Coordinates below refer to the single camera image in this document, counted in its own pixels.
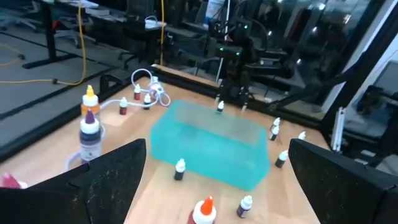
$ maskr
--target white cable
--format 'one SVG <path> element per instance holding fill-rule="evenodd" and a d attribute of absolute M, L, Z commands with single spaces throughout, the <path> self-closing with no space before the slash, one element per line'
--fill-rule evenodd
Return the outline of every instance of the white cable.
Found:
<path fill-rule="evenodd" d="M 154 80 L 154 76 L 152 75 L 152 73 L 144 68 L 140 68 L 135 70 L 132 74 L 131 74 L 131 84 L 133 86 L 133 89 L 136 87 L 136 84 L 134 83 L 134 76 L 137 72 L 146 72 L 149 75 L 150 78 L 150 82 L 148 84 L 149 89 L 145 90 L 145 89 L 141 89 L 142 92 L 144 93 L 149 93 L 152 94 L 155 97 L 155 101 L 153 101 L 152 103 L 145 105 L 142 103 L 132 103 L 132 102 L 127 102 L 127 105 L 129 106 L 138 106 L 141 108 L 147 108 L 147 107 L 151 107 L 154 106 L 157 102 L 159 102 L 162 106 L 169 106 L 171 103 L 171 99 L 169 97 L 168 94 L 166 94 L 166 92 L 164 91 L 162 85 L 157 82 L 157 80 Z M 162 101 L 162 97 L 166 97 L 167 99 L 167 103 L 164 103 Z M 120 103 L 121 100 L 108 100 L 106 102 L 104 102 L 103 104 L 101 104 L 101 106 L 99 106 L 99 110 L 103 110 L 105 109 L 108 105 L 110 105 L 111 103 Z M 106 129 L 105 126 L 103 124 L 101 124 L 101 129 L 102 129 L 102 133 L 101 133 L 101 140 L 105 138 L 105 133 L 106 133 Z M 66 172 L 69 170 L 70 167 L 70 163 L 72 161 L 74 161 L 75 159 L 78 159 L 78 157 L 80 156 L 80 152 L 76 152 L 73 155 L 71 155 L 66 163 L 65 163 L 65 167 L 63 168 L 63 171 Z"/>
<path fill-rule="evenodd" d="M 225 27 L 225 33 L 228 33 L 228 21 L 229 21 L 229 10 L 231 8 L 231 0 L 228 0 L 228 4 L 227 4 L 227 10 L 226 10 L 226 20 L 225 23 L 227 24 L 227 26 Z M 217 71 L 217 77 L 216 77 L 216 82 L 218 82 L 218 79 L 220 78 L 220 73 L 221 73 L 221 68 L 223 66 L 224 63 L 224 58 L 221 58 L 220 60 L 220 65 L 218 66 L 218 71 Z"/>

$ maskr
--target black desk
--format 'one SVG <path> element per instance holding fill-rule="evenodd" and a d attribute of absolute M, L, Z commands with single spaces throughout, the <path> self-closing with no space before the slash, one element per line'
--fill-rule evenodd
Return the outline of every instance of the black desk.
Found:
<path fill-rule="evenodd" d="M 30 63 L 25 63 L 22 65 L 23 68 L 30 69 L 30 68 L 35 68 L 35 67 L 40 67 L 43 65 L 48 65 L 50 63 L 54 62 L 60 62 L 63 60 L 68 60 L 74 57 L 77 57 L 76 55 L 73 54 L 66 54 L 63 56 L 57 56 L 57 50 L 55 49 L 55 38 L 54 38 L 54 32 L 52 28 L 52 16 L 51 16 L 51 7 L 57 7 L 60 9 L 64 9 L 65 11 L 78 14 L 78 8 L 76 6 L 72 6 L 67 3 L 63 2 L 58 2 L 55 1 L 54 3 L 49 3 L 45 2 L 42 0 L 37 0 L 40 3 L 40 10 L 42 13 L 42 19 L 43 19 L 43 26 L 45 29 L 45 38 L 47 41 L 47 50 L 48 50 L 48 55 L 49 57 L 44 60 L 38 60 L 35 62 L 30 62 Z M 103 19 L 104 21 L 110 21 L 115 23 L 118 26 L 124 26 L 124 22 L 119 22 L 116 20 L 109 20 L 108 18 L 103 18 L 103 17 L 97 17 L 93 15 L 89 15 L 84 13 L 84 9 L 82 9 L 81 12 L 82 15 L 85 16 L 90 16 L 90 17 L 95 17 L 97 19 Z M 119 14 L 116 13 L 117 16 L 122 16 L 123 13 L 119 12 Z M 156 53 L 156 47 L 157 47 L 157 39 L 160 38 L 160 26 L 155 27 L 152 29 L 146 29 L 141 31 L 136 32 L 136 35 L 138 36 L 140 40 L 144 40 L 146 42 L 146 61 L 148 64 L 152 65 L 155 63 L 155 53 Z"/>

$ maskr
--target desk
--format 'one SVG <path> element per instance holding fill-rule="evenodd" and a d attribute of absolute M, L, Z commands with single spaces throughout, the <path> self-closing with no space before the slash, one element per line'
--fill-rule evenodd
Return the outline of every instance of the desk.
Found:
<path fill-rule="evenodd" d="M 77 14 L 78 13 L 78 8 L 74 5 L 63 3 L 63 2 L 58 2 L 55 1 L 55 3 L 49 3 L 45 2 L 43 0 L 36 0 L 40 3 L 40 11 L 42 13 L 42 19 L 43 19 L 43 26 L 45 29 L 45 38 L 47 42 L 47 50 L 48 50 L 48 55 L 49 57 L 44 60 L 39 60 L 36 62 L 30 62 L 30 63 L 25 63 L 22 65 L 23 68 L 30 69 L 30 68 L 35 68 L 35 67 L 40 67 L 43 65 L 48 65 L 50 63 L 55 63 L 55 62 L 61 62 L 63 60 L 68 60 L 74 57 L 77 57 L 77 55 L 73 54 L 66 54 L 63 56 L 57 56 L 57 50 L 55 49 L 55 39 L 54 39 L 54 31 L 52 29 L 52 15 L 51 15 L 51 7 L 60 7 L 66 11 L 69 11 L 71 13 Z M 89 14 L 84 13 L 84 9 L 82 9 L 82 15 L 87 15 L 87 16 L 92 16 L 96 17 L 98 19 L 102 19 L 104 21 L 110 21 L 115 24 L 119 24 L 120 26 L 124 26 L 124 22 L 122 20 L 122 12 L 115 11 L 110 9 L 111 12 L 114 12 L 114 15 L 112 14 L 112 17 L 114 19 L 109 19 L 109 17 L 98 17 L 98 16 L 92 16 Z M 151 29 L 146 29 L 143 33 L 138 34 L 138 35 L 145 35 L 146 38 L 146 52 L 148 52 L 148 57 L 146 58 L 148 64 L 153 64 L 155 62 L 155 51 L 156 51 L 156 42 L 157 39 L 160 38 L 160 33 L 157 35 L 158 31 L 160 30 L 160 27 L 155 27 Z"/>
<path fill-rule="evenodd" d="M 140 86 L 147 86 L 148 78 L 141 78 Z M 197 93 L 164 84 L 171 99 L 189 100 L 201 105 L 214 106 L 214 99 Z M 129 86 L 112 98 L 126 96 L 132 100 L 133 91 Z M 212 195 L 218 212 L 217 223 L 271 223 L 271 224 L 318 224 L 290 162 L 283 169 L 272 166 L 269 175 L 250 192 L 254 206 L 247 219 L 242 220 L 235 210 L 243 196 L 248 194 L 230 185 L 207 179 L 187 171 L 182 182 L 173 180 L 174 166 L 157 161 L 150 155 L 149 132 L 152 125 L 162 116 L 166 108 L 155 105 L 149 111 L 141 108 L 128 108 L 127 115 L 118 114 L 118 104 L 113 104 L 101 112 L 101 120 L 106 127 L 103 151 L 116 149 L 137 138 L 147 140 L 147 159 L 141 183 L 126 218 L 129 224 L 186 224 L 187 217 L 195 203 Z M 241 113 L 240 108 L 226 105 L 224 113 L 235 114 L 270 127 L 274 118 L 255 111 Z M 0 173 L 10 172 L 19 180 L 34 185 L 59 174 L 70 155 L 78 150 L 78 125 L 80 119 L 68 123 L 58 131 L 38 143 L 28 147 L 0 166 Z M 280 141 L 268 143 L 271 163 L 279 153 L 289 146 L 291 138 L 296 138 L 304 128 L 288 121 L 281 122 Z M 306 129 L 307 141 L 327 148 L 322 135 L 313 129 Z"/>

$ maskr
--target wooden table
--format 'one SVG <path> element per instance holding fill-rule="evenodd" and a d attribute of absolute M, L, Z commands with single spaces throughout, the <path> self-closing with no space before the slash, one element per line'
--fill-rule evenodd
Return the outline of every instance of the wooden table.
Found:
<path fill-rule="evenodd" d="M 147 86 L 149 79 L 138 81 Z M 163 84 L 171 99 L 184 99 L 201 105 L 214 106 L 215 100 L 175 86 Z M 133 100 L 129 86 L 114 95 L 114 99 L 125 96 Z M 101 111 L 101 120 L 106 127 L 103 152 L 109 152 L 137 138 L 146 138 L 150 151 L 149 132 L 152 125 L 166 111 L 155 105 L 149 111 L 128 108 L 127 115 L 118 113 L 118 104 Z M 226 105 L 224 113 L 235 114 L 255 121 L 269 128 L 274 120 L 265 114 Z M 28 147 L 0 166 L 0 173 L 10 172 L 18 180 L 34 185 L 62 172 L 66 159 L 79 149 L 79 121 L 77 118 L 38 143 Z M 288 149 L 289 141 L 306 130 L 307 141 L 327 148 L 322 135 L 313 129 L 306 129 L 288 121 L 282 121 L 279 141 L 268 142 L 271 163 L 280 152 Z M 270 223 L 270 224 L 312 224 L 319 223 L 294 172 L 287 161 L 283 169 L 272 166 L 268 176 L 252 192 L 245 192 L 230 185 L 207 179 L 187 171 L 182 182 L 173 180 L 174 167 L 153 159 L 147 153 L 144 173 L 134 197 L 126 223 L 137 224 L 186 224 L 194 204 L 211 195 L 215 199 L 220 224 Z M 247 194 L 253 196 L 254 205 L 246 219 L 240 219 L 235 211 L 240 200 Z"/>

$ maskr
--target translucent blue box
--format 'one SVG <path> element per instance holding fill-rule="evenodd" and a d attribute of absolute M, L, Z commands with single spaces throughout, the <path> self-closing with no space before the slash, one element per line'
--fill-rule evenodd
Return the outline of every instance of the translucent blue box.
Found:
<path fill-rule="evenodd" d="M 183 100 L 175 100 L 150 131 L 154 158 L 237 188 L 252 190 L 270 169 L 264 127 Z"/>

